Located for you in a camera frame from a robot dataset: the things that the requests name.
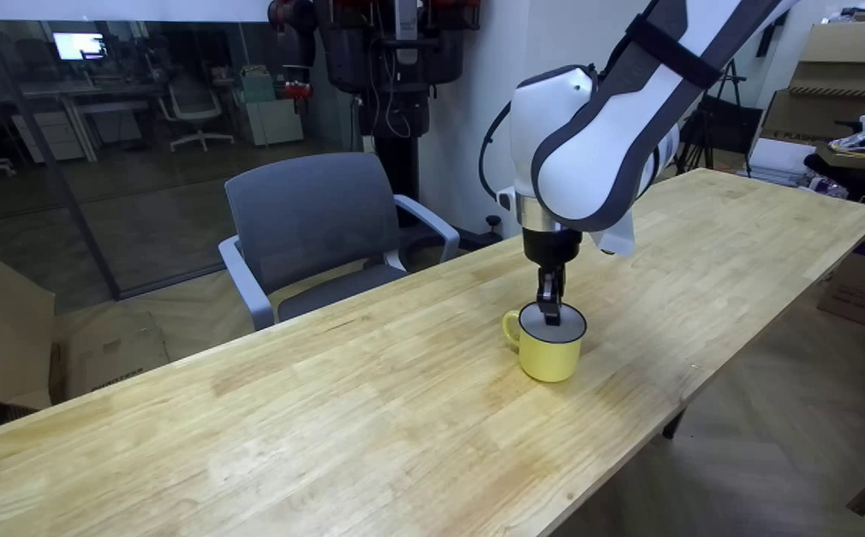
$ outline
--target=yellow cup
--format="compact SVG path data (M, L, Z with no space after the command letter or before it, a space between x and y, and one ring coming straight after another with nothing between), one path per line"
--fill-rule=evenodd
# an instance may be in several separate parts
M560 305L560 326L548 326L541 305L526 305L500 319L503 340L520 356L520 371L536 381L568 381L579 371L585 316Z

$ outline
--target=glass wall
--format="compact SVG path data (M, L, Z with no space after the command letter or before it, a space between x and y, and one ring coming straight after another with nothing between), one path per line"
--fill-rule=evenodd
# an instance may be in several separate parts
M283 98L278 50L268 25L0 22L0 259L62 308L219 272L230 175L357 146L329 83Z

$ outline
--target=wooden tabletop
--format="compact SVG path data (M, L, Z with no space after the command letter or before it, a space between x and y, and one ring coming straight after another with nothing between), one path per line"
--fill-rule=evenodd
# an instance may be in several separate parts
M865 235L865 207L688 172L590 244L579 377L536 386L499 319L503 241L0 428L0 533L542 533Z

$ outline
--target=cable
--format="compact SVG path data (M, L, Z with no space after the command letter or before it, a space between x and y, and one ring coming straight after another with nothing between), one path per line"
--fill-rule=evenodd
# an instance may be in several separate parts
M369 122L369 135L377 137L377 125L378 125L378 76L377 76L377 62L374 56L368 59L369 68L369 90L374 90L374 122Z
M506 101L499 116L491 120L491 125L487 129L487 137L480 143L480 186L484 192L494 201L494 189L488 186L487 178L487 153L488 153L488 143L491 143L491 135L499 132L499 125L511 116L512 105Z
M387 101L386 101L386 111L381 111L381 122L386 122L386 129L387 129L393 137L408 141L408 137L412 137L412 125L408 125L408 120L406 120L406 129L402 129L402 125L393 125L398 116L392 116L392 113L393 113L393 101L398 101L398 68L392 68L392 59L387 59L387 56L381 56L381 62L386 62L386 71L392 76L392 93L387 93Z

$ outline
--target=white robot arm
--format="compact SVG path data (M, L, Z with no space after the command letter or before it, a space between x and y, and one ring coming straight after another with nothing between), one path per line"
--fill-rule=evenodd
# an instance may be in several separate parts
M557 322L565 263L582 232L630 247L630 208L678 149L678 122L736 47L793 0L653 0L606 71L568 67L520 83L511 101L512 207L536 301Z

